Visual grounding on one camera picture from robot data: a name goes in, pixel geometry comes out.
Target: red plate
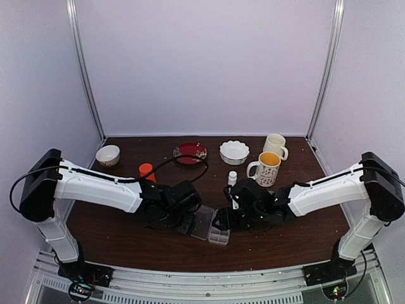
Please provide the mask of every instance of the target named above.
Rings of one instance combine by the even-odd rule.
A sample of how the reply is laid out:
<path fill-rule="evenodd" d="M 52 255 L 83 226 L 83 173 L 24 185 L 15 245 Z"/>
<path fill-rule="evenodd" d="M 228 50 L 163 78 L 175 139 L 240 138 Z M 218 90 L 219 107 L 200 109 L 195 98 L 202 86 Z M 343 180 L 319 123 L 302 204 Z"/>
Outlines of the red plate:
<path fill-rule="evenodd" d="M 173 156 L 180 155 L 195 155 L 201 158 L 207 157 L 207 149 L 199 142 L 185 142 L 173 150 Z M 177 159 L 179 163 L 184 165 L 194 165 L 201 162 L 201 160 L 195 160 L 191 157 L 184 157 Z"/>

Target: wire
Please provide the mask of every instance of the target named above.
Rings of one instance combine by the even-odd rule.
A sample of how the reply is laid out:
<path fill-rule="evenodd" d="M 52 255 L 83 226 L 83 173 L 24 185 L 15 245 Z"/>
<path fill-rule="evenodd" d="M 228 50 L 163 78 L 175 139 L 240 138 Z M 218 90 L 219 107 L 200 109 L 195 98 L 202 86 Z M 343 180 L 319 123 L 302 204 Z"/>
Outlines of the wire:
<path fill-rule="evenodd" d="M 39 172 L 43 172 L 46 170 L 50 170 L 50 169 L 58 169 L 58 168 L 65 168 L 67 169 L 68 167 L 66 166 L 52 166 L 52 167 L 46 167 L 46 168 L 40 168 L 38 170 L 34 170 L 34 171 L 30 171 L 22 176 L 20 176 L 19 178 L 17 178 L 17 180 L 14 182 L 14 184 L 12 185 L 11 189 L 10 189 L 10 193 L 9 193 L 9 200 L 11 203 L 11 206 L 13 207 L 13 209 L 15 211 L 17 211 L 18 213 L 21 213 L 21 211 L 15 206 L 14 202 L 13 202 L 13 192 L 14 192 L 14 188 L 17 186 L 17 184 L 22 181 L 23 179 L 25 179 L 26 177 L 32 175 L 32 174 L 36 174 Z"/>
<path fill-rule="evenodd" d="M 356 169 L 353 170 L 353 172 L 362 171 L 362 170 L 372 170 L 372 171 L 375 171 L 375 172 L 378 172 L 378 173 L 381 173 L 381 174 L 384 174 L 384 175 L 391 176 L 398 183 L 400 183 L 403 187 L 405 187 L 405 182 L 400 180 L 398 176 L 396 176 L 395 174 L 393 174 L 391 172 L 388 172 L 388 171 L 386 171 L 386 170 L 384 170 L 382 168 L 365 166 L 365 167 L 361 167 L 361 168 L 356 168 Z M 322 184 L 324 182 L 332 181 L 334 179 L 337 179 L 338 177 L 342 177 L 342 176 L 345 176 L 345 175 L 350 174 L 350 173 L 352 173 L 352 171 L 345 171 L 345 172 L 342 172 L 340 174 L 337 174 L 337 175 L 334 175 L 334 176 L 331 176 L 331 177 L 327 177 L 326 179 L 320 180 L 319 182 L 314 182 L 312 184 L 312 186 L 316 186 L 316 185 Z M 298 186 L 301 186 L 301 187 L 311 187 L 311 184 L 308 184 L 307 182 L 294 181 L 292 184 L 293 185 L 298 185 Z"/>
<path fill-rule="evenodd" d="M 356 287 L 353 288 L 353 290 L 348 293 L 347 295 L 344 296 L 344 299 L 347 299 L 348 297 L 350 297 L 360 286 L 361 282 L 363 282 L 363 279 L 365 278 L 366 272 L 367 272 L 367 259 L 365 254 L 363 253 L 363 251 L 360 251 L 361 255 L 363 256 L 363 260 L 364 260 L 364 271 L 363 271 L 363 275 L 360 278 L 360 281 L 357 283 Z"/>
<path fill-rule="evenodd" d="M 14 204 L 14 201 L 13 201 L 13 192 L 14 192 L 15 187 L 17 186 L 17 184 L 18 184 L 19 182 L 21 182 L 23 179 L 27 178 L 28 176 L 33 175 L 33 174 L 36 174 L 36 173 L 39 173 L 39 172 L 43 172 L 43 171 L 46 171 L 46 170 L 59 169 L 59 168 L 68 169 L 68 170 L 70 169 L 70 170 L 75 171 L 75 172 L 78 172 L 78 173 L 82 173 L 82 174 L 86 174 L 86 175 L 91 175 L 91 176 L 98 177 L 98 178 L 101 178 L 101 179 L 106 179 L 107 181 L 112 181 L 112 182 L 117 181 L 117 182 L 120 182 L 120 183 L 122 183 L 122 184 L 129 184 L 129 183 L 135 183 L 135 182 L 139 182 L 139 181 L 141 181 L 141 180 L 143 180 L 143 179 L 146 179 L 146 177 L 148 177 L 148 176 L 150 176 L 151 174 L 155 173 L 155 172 L 158 171 L 160 168 L 164 167 L 164 166 L 167 165 L 168 163 L 171 163 L 173 160 L 177 160 L 177 159 L 179 159 L 179 158 L 193 158 L 193 159 L 196 159 L 196 160 L 200 160 L 200 161 L 202 161 L 202 162 L 205 164 L 205 169 L 204 169 L 204 171 L 203 171 L 200 175 L 198 175 L 197 177 L 195 177 L 195 178 L 193 178 L 192 180 L 190 180 L 191 183 L 193 183 L 193 182 L 199 180 L 199 179 L 200 179 L 201 177 L 203 177 L 203 176 L 205 175 L 205 173 L 207 173 L 207 171 L 208 171 L 208 168 L 209 168 L 208 162 L 207 162 L 204 158 L 201 158 L 201 157 L 198 157 L 198 156 L 194 156 L 194 155 L 180 155 L 180 156 L 175 156 L 175 157 L 173 157 L 173 158 L 170 158 L 170 159 L 164 161 L 163 163 L 160 163 L 155 169 L 153 169 L 153 170 L 150 171 L 148 174 L 146 174 L 146 175 L 144 175 L 144 176 L 142 176 L 142 177 L 140 177 L 140 178 L 138 178 L 138 179 L 118 179 L 118 180 L 117 180 L 117 179 L 115 179 L 115 178 L 113 178 L 113 177 L 108 177 L 108 176 L 105 176 L 105 175 L 102 175 L 102 174 L 98 174 L 97 172 L 94 172 L 94 171 L 87 171 L 87 170 L 80 169 L 80 168 L 68 168 L 67 166 L 61 166 L 61 165 L 60 165 L 60 166 L 45 167 L 45 168 L 40 168 L 40 169 L 38 169 L 38 170 L 30 171 L 30 172 L 28 172 L 28 173 L 26 173 L 26 174 L 20 176 L 19 178 L 17 178 L 17 180 L 16 180 L 16 181 L 14 182 L 14 184 L 11 186 L 11 189 L 10 189 L 10 192 L 9 192 L 9 201 L 10 201 L 10 204 L 11 204 L 11 206 L 13 207 L 13 209 L 14 209 L 15 211 L 17 211 L 18 213 L 21 213 L 21 211 L 16 207 L 16 205 Z"/>

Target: mug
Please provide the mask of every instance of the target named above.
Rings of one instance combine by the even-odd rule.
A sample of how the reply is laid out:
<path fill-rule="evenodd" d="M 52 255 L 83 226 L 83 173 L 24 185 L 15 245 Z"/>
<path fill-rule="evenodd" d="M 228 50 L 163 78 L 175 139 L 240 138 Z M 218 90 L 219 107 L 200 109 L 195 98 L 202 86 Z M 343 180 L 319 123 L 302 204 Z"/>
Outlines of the mug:
<path fill-rule="evenodd" d="M 272 152 L 263 152 L 259 155 L 259 160 L 250 163 L 247 166 L 246 175 L 250 179 L 254 179 L 262 187 L 270 187 L 274 185 L 280 168 L 280 157 Z M 256 173 L 250 176 L 250 171 L 253 167 L 257 167 Z"/>
<path fill-rule="evenodd" d="M 263 152 L 273 152 L 281 160 L 287 160 L 289 157 L 289 150 L 285 147 L 285 138 L 280 134 L 270 134 L 267 136 Z"/>

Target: white bowl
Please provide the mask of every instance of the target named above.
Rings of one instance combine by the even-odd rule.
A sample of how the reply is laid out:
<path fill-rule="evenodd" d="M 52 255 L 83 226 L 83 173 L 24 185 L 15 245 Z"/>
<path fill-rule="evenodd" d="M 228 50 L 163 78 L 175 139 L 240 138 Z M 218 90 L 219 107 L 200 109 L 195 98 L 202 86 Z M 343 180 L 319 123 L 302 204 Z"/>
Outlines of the white bowl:
<path fill-rule="evenodd" d="M 119 147 L 114 145 L 102 147 L 96 153 L 96 160 L 104 167 L 116 165 L 120 161 Z"/>
<path fill-rule="evenodd" d="M 249 156 L 249 147 L 240 141 L 227 141 L 220 146 L 220 155 L 228 165 L 241 165 Z"/>

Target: dark brown tabletop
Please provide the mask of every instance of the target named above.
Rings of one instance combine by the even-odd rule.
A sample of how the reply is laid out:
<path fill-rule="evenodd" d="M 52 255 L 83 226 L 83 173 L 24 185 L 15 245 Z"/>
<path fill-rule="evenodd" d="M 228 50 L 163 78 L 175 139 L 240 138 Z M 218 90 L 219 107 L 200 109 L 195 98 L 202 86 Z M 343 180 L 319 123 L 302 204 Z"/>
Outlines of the dark brown tabletop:
<path fill-rule="evenodd" d="M 241 166 L 225 164 L 219 155 L 223 141 L 240 140 L 251 150 Z M 154 166 L 172 157 L 181 143 L 195 141 L 207 147 L 209 171 L 194 183 L 205 205 L 228 206 L 222 190 L 231 170 L 238 178 L 246 177 L 246 167 L 258 159 L 265 137 L 124 137 L 109 138 L 106 144 L 121 149 L 115 167 L 95 163 L 94 170 L 123 177 L 138 177 L 140 164 Z M 280 167 L 277 181 L 270 190 L 294 181 L 323 177 L 315 156 L 301 137 L 288 137 L 288 160 Z M 169 186 L 192 179 L 204 169 L 203 164 L 171 163 L 156 172 L 157 182 Z M 90 262 L 148 270 L 178 272 L 223 272 L 271 269 L 319 262 L 330 258 L 333 244 L 349 228 L 340 206 L 310 213 L 305 217 L 272 227 L 255 227 L 250 232 L 233 232 L 226 246 L 210 244 L 193 237 L 153 225 L 144 227 L 145 219 L 107 206 L 77 201 L 68 219 L 68 227 L 84 248 Z"/>

